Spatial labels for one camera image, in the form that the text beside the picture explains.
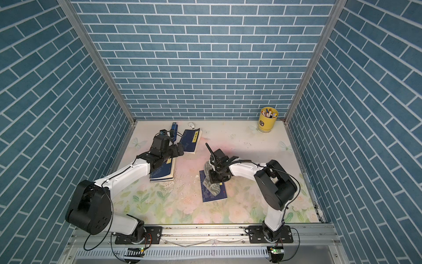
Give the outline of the blue book Zhuangzi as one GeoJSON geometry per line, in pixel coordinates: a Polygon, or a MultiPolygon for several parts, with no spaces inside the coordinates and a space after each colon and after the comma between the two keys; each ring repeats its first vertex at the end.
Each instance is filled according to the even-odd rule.
{"type": "Polygon", "coordinates": [[[165,164],[150,174],[150,182],[173,181],[175,171],[175,158],[170,158],[165,164]]]}

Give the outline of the grey striped cleaning cloth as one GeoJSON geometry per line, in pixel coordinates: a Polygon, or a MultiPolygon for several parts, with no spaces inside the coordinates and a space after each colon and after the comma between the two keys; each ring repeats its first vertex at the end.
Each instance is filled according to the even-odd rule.
{"type": "Polygon", "coordinates": [[[221,192],[221,187],[219,183],[211,183],[211,171],[213,167],[209,161],[207,161],[204,165],[204,175],[205,179],[203,182],[203,186],[213,195],[218,196],[221,192]]]}

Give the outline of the blue book Yuewei notes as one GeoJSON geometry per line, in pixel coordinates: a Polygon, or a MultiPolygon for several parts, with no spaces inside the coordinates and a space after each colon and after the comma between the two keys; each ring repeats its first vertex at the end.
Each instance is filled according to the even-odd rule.
{"type": "Polygon", "coordinates": [[[212,184],[206,177],[205,172],[200,171],[200,183],[203,203],[214,202],[227,199],[227,193],[224,183],[212,184]]]}

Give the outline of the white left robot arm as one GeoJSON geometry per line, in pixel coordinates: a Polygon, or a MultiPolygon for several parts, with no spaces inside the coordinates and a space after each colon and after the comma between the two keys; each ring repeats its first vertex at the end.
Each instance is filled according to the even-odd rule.
{"type": "Polygon", "coordinates": [[[149,176],[167,160],[184,154],[183,146],[173,138],[158,133],[147,152],[139,154],[124,168],[97,180],[83,180],[77,186],[67,209],[65,220],[89,233],[115,233],[132,244],[145,239],[144,221],[114,211],[113,198],[133,182],[149,176]]]}

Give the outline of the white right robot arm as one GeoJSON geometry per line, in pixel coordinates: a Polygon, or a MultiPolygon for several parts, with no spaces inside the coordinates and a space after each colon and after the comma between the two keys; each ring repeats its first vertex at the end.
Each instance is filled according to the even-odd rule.
{"type": "Polygon", "coordinates": [[[220,149],[208,151],[210,159],[204,165],[205,180],[209,181],[207,189],[211,191],[232,177],[254,180],[268,204],[262,224],[264,237],[270,243],[280,240],[287,208],[300,192],[300,183],[276,160],[261,164],[237,156],[228,157],[220,149]]]}

